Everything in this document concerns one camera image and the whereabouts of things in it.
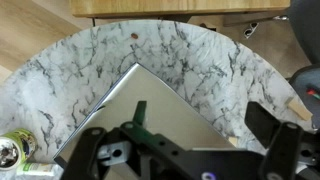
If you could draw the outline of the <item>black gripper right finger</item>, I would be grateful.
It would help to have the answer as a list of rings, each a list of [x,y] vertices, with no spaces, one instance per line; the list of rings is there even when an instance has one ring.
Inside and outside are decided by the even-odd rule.
[[[245,124],[267,150],[259,167],[261,180],[295,180],[303,130],[281,122],[257,102],[249,102]]]

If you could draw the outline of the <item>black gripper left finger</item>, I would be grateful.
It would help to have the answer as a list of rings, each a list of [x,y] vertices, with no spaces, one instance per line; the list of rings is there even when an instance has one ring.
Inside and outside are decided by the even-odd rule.
[[[61,180],[103,180],[107,168],[98,163],[97,152],[106,134],[100,127],[85,130],[75,146]]]

